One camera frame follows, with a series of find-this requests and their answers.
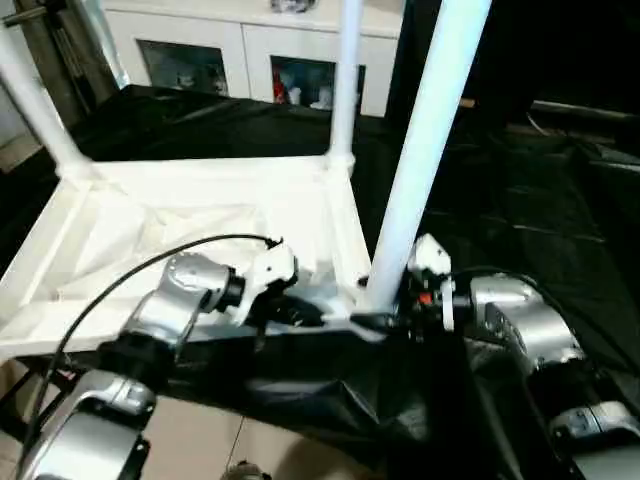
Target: white cabinet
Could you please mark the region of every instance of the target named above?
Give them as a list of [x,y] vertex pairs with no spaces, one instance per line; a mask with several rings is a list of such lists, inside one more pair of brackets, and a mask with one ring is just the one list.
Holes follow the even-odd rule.
[[[104,8],[132,83],[331,108],[341,1],[319,0],[298,15],[274,14],[268,4],[105,0]],[[364,115],[385,113],[400,5],[399,0],[376,0],[376,5],[365,0],[358,85]]]
[[134,12],[106,16],[132,83],[250,97],[240,24]]

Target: white pole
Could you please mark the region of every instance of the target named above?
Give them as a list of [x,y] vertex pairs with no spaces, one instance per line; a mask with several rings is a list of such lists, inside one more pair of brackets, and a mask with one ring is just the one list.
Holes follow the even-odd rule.
[[342,3],[340,58],[338,65],[336,65],[334,81],[331,146],[328,155],[332,163],[341,162],[350,168],[354,162],[351,143],[356,113],[359,72],[358,43],[360,42],[363,0],[342,0]]
[[55,113],[47,108],[45,97],[12,44],[0,22],[0,79],[20,112],[53,157],[57,173],[65,178],[83,179],[90,175],[89,160],[78,150]]
[[388,309],[395,300],[490,6],[442,1],[363,307]]

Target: metal pole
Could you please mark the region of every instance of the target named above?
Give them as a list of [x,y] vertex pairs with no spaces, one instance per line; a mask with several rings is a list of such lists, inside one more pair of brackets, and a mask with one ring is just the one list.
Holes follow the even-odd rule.
[[353,122],[355,120],[358,88],[358,44],[362,23],[363,0],[343,0],[340,33],[340,60],[336,66],[333,116],[331,118],[331,146],[328,155],[332,162],[351,167]]
[[15,27],[16,25],[20,25],[21,23],[27,22],[29,20],[33,20],[34,18],[40,18],[46,14],[47,7],[35,7],[23,12],[7,15],[2,19],[2,21],[4,22],[4,26],[9,28]]
[[364,308],[389,309],[415,241],[491,0],[443,0],[371,267]]
[[102,53],[107,65],[109,65],[116,85],[119,89],[123,89],[129,85],[131,81],[120,60],[116,42],[111,34],[111,30],[109,30],[109,25],[104,16],[104,11],[101,8],[100,0],[72,0],[71,3],[87,27],[87,32],[94,46]]

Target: black cable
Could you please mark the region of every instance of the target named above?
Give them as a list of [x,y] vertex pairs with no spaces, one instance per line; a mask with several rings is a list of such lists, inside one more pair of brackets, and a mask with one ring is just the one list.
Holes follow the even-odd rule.
[[123,274],[117,280],[115,280],[111,285],[105,288],[100,295],[95,297],[86,307],[85,309],[78,315],[75,321],[71,324],[71,326],[67,329],[62,340],[58,344],[53,357],[49,361],[49,365],[47,370],[42,377],[42,382],[40,383],[40,388],[38,390],[38,395],[36,396],[35,403],[33,405],[33,409],[31,410],[31,417],[29,419],[29,423],[27,425],[27,431],[25,433],[24,442],[22,446],[22,453],[20,455],[20,461],[18,462],[18,474],[16,478],[20,478],[22,474],[22,469],[24,467],[24,461],[29,452],[29,449],[32,447],[34,437],[36,435],[36,430],[38,430],[38,417],[40,415],[40,410],[42,410],[42,405],[44,403],[44,398],[47,394],[47,388],[49,387],[49,383],[51,381],[51,377],[56,370],[56,366],[60,363],[60,359],[64,354],[64,349],[69,342],[69,339],[72,337],[74,332],[80,326],[80,323],[96,308],[111,292],[113,292],[116,288],[126,282],[128,279],[138,274],[145,268],[157,263],[165,258],[168,258],[176,253],[180,253],[188,248],[196,247],[198,245],[202,245],[204,243],[212,243],[220,240],[232,240],[232,239],[247,239],[247,240],[260,240],[263,241],[267,248],[273,248],[278,245],[279,242],[272,240],[271,238],[264,237],[262,235],[253,235],[253,234],[227,234],[227,235],[214,235],[211,237],[201,238],[199,240],[194,240],[193,242],[188,242],[178,247],[167,250],[166,252],[160,253],[154,257],[151,257],[149,260],[141,263],[140,265],[132,268],[127,273]]
[[620,344],[613,338],[613,336],[608,333],[604,328],[602,328],[597,322],[593,319],[589,318],[587,315],[584,315],[582,312],[577,311],[574,308],[567,308],[563,306],[552,294],[551,292],[542,285],[539,281],[534,280],[533,278],[525,275],[523,273],[511,272],[509,270],[504,270],[497,267],[491,266],[477,266],[477,267],[469,267],[463,268],[460,270],[456,270],[452,272],[452,276],[458,277],[461,275],[495,275],[495,274],[503,274],[509,277],[516,278],[531,288],[535,289],[544,299],[544,301],[549,304],[558,314],[564,318],[575,318],[584,323],[587,327],[597,333],[600,338],[602,338],[605,343],[622,359],[625,366],[629,370],[628,373],[632,373],[636,377],[640,378],[640,366],[638,363],[631,358],[631,356],[625,352],[625,350],[620,346]]

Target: tiled floor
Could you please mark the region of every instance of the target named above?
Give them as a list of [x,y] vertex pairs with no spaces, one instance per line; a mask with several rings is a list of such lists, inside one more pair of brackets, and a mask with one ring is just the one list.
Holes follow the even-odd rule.
[[[246,460],[274,480],[363,480],[345,454],[286,430],[219,409],[161,398],[145,432],[151,453],[143,480],[217,480]],[[0,433],[0,480],[11,478],[20,445]]]
[[20,135],[0,146],[0,170],[9,172],[33,155],[40,148],[30,133]]

